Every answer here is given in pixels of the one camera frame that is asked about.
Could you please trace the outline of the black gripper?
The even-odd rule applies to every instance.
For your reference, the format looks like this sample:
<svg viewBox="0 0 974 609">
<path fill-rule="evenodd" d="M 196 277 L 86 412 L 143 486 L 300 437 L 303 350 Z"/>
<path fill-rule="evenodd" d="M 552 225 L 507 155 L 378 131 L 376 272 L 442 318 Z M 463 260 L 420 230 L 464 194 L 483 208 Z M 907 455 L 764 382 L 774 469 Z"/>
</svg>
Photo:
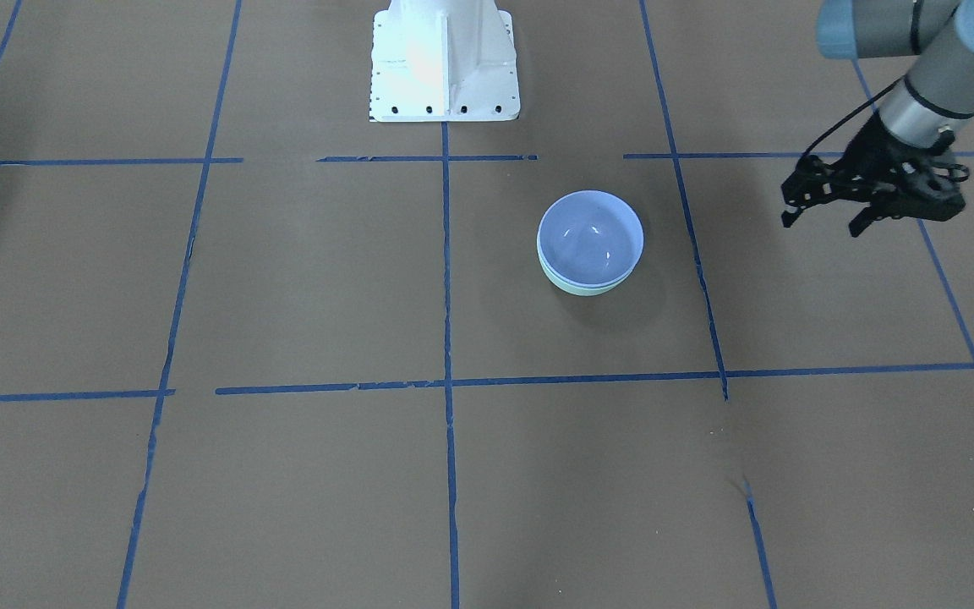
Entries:
<svg viewBox="0 0 974 609">
<path fill-rule="evenodd" d="M 927 193 L 921 150 L 889 133 L 881 117 L 870 116 L 835 162 L 800 157 L 780 186 L 785 210 L 783 228 L 791 228 L 809 208 L 853 200 L 865 204 L 850 220 L 849 233 L 859 238 L 871 225 L 901 219 L 897 211 L 903 197 Z"/>
</svg>

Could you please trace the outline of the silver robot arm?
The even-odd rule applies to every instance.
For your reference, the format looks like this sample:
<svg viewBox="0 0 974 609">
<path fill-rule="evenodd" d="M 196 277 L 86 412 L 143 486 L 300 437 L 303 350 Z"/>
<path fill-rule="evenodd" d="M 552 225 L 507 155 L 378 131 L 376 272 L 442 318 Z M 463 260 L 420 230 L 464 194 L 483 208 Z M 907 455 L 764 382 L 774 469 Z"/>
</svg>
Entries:
<svg viewBox="0 0 974 609">
<path fill-rule="evenodd" d="M 839 161 L 812 149 L 800 155 L 781 185 L 782 225 L 837 200 L 862 204 L 849 225 L 854 238 L 883 219 L 958 216 L 971 173 L 952 146 L 974 119 L 974 1 L 824 1 L 816 42 L 830 59 L 915 62 L 863 104 L 873 115 Z"/>
</svg>

